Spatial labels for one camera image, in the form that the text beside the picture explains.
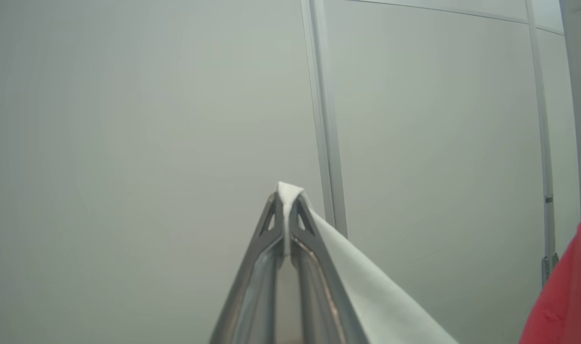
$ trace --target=red cloth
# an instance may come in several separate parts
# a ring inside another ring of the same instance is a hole
[[[581,344],[581,224],[537,299],[520,344]]]

